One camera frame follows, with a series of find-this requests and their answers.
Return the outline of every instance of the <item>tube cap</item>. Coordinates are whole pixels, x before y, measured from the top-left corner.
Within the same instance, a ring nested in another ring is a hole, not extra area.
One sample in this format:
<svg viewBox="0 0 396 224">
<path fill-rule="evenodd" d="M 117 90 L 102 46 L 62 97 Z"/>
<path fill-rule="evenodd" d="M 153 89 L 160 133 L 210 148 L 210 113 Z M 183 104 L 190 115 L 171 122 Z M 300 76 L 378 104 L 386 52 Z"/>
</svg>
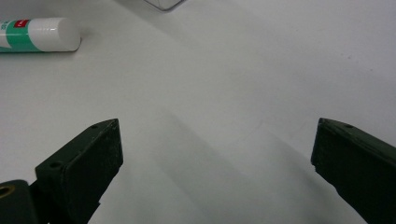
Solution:
<svg viewBox="0 0 396 224">
<path fill-rule="evenodd" d="M 67 18 L 33 19 L 29 36 L 42 51 L 74 51 L 81 42 L 77 26 Z"/>
</svg>

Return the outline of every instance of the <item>white tabletop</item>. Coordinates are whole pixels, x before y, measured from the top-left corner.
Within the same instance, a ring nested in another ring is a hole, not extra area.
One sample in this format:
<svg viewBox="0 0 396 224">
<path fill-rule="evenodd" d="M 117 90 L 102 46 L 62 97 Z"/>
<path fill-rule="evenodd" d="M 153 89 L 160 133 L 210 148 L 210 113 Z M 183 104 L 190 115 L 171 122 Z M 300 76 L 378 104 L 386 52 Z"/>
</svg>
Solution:
<svg viewBox="0 0 396 224">
<path fill-rule="evenodd" d="M 319 118 L 396 145 L 396 2 L 2 1 L 67 17 L 66 53 L 0 55 L 0 182 L 118 118 L 124 164 L 90 223 L 364 223 L 309 158 Z"/>
</svg>

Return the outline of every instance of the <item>white object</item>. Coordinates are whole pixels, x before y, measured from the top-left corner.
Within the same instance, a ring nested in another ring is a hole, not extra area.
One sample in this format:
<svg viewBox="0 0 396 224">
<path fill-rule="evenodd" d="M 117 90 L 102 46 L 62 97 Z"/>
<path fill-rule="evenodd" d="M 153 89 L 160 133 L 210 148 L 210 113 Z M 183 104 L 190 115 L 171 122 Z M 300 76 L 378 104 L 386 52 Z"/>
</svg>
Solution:
<svg viewBox="0 0 396 224">
<path fill-rule="evenodd" d="M 0 52 L 74 51 L 80 44 L 78 28 L 67 18 L 0 23 Z"/>
<path fill-rule="evenodd" d="M 185 0 L 145 0 L 161 11 L 170 11 L 183 3 Z"/>
</svg>

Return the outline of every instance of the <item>white tube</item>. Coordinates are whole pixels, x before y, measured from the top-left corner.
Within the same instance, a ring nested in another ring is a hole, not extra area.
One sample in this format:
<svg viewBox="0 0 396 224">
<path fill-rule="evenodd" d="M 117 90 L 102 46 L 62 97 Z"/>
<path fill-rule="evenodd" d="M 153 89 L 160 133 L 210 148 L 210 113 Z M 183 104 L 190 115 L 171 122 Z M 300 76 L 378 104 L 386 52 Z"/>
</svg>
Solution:
<svg viewBox="0 0 396 224">
<path fill-rule="evenodd" d="M 77 26 L 67 18 L 0 21 L 0 52 L 74 51 Z"/>
</svg>

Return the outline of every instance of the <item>green label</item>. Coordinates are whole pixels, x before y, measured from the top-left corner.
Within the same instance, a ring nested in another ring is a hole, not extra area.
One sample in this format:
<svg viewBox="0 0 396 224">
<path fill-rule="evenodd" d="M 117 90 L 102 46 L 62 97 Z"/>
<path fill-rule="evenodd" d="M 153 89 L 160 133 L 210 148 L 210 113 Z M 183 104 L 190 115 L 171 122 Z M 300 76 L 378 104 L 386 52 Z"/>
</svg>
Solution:
<svg viewBox="0 0 396 224">
<path fill-rule="evenodd" d="M 0 52 L 40 51 L 29 37 L 29 20 L 0 22 Z"/>
</svg>

